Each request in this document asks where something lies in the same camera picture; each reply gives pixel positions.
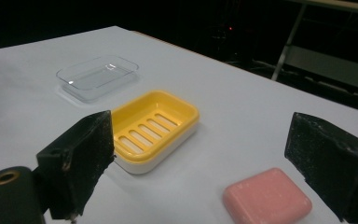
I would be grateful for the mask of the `pink soap bar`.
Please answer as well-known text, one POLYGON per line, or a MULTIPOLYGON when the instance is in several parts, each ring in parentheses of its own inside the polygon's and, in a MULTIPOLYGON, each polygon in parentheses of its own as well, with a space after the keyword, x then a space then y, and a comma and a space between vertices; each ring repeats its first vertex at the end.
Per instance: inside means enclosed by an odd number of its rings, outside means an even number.
POLYGON ((223 203, 235 224, 295 224, 312 209, 308 196, 279 168, 229 185, 223 203))

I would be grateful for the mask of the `clear plastic soap dish lid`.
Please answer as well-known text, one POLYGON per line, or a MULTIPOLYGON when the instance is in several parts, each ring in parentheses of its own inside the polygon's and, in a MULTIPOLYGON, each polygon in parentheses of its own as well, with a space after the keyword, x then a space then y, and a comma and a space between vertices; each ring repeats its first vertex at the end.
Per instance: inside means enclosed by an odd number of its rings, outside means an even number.
POLYGON ((56 77, 65 92, 82 103, 93 103, 134 84, 138 69, 136 63, 107 55, 63 68, 56 77))

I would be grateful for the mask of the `yellow and white soap dish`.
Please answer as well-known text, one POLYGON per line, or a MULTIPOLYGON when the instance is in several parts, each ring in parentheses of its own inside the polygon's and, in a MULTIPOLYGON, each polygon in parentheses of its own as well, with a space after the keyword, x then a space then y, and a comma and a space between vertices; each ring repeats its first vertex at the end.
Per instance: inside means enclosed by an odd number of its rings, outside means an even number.
POLYGON ((111 112, 116 164, 130 174, 150 172, 198 127, 199 110, 166 91, 150 91, 111 112))

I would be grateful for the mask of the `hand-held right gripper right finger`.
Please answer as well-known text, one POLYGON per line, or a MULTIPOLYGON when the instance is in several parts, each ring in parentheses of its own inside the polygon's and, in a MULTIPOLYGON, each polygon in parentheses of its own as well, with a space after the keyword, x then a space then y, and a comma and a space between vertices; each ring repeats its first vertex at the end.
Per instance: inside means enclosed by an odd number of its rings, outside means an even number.
POLYGON ((296 112, 284 157, 339 220, 358 224, 358 137, 296 112))

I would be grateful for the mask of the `metal stand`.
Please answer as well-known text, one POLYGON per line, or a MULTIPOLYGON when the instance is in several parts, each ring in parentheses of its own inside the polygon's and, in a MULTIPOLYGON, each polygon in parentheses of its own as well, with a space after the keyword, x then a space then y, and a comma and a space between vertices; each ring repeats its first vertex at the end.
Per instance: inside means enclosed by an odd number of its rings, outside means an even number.
POLYGON ((272 75, 286 65, 358 88, 358 0, 286 0, 300 5, 272 75))

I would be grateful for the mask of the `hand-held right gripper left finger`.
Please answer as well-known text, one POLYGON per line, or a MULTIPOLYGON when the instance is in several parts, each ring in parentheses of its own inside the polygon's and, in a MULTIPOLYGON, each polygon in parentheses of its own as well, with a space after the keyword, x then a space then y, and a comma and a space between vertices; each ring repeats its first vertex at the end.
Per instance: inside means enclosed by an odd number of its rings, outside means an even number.
POLYGON ((111 112, 81 119, 36 158, 42 208, 54 219, 81 216, 99 178, 115 159, 111 112))

